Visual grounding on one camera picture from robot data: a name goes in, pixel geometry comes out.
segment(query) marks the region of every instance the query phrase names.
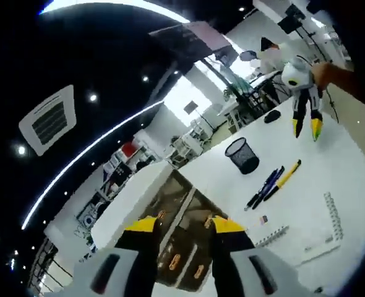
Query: ceiling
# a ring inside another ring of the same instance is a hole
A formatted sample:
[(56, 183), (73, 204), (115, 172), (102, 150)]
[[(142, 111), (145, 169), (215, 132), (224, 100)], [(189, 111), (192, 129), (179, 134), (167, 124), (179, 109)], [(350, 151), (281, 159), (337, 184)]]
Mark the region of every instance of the ceiling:
[[(221, 33), (230, 31), (251, 1), (152, 0), (189, 20), (206, 20)], [(0, 7), (0, 251), (5, 259), (17, 249), (30, 265), (43, 240), (43, 220), (50, 221), (69, 195), (119, 144), (130, 140), (156, 110), (127, 123), (84, 155), (50, 190), (28, 228), (22, 222), (50, 181), (87, 145), (148, 103), (152, 90), (173, 57), (148, 32), (177, 24), (154, 12), (115, 4), (81, 4), (39, 15), (45, 1), (18, 1)], [(179, 65), (157, 99), (167, 93), (191, 65)], [(148, 82), (143, 82), (146, 75)], [(38, 157), (28, 150), (18, 123), (59, 89), (74, 85), (76, 126)], [(98, 100), (89, 102), (95, 93)], [(26, 271), (16, 269), (20, 278)]]

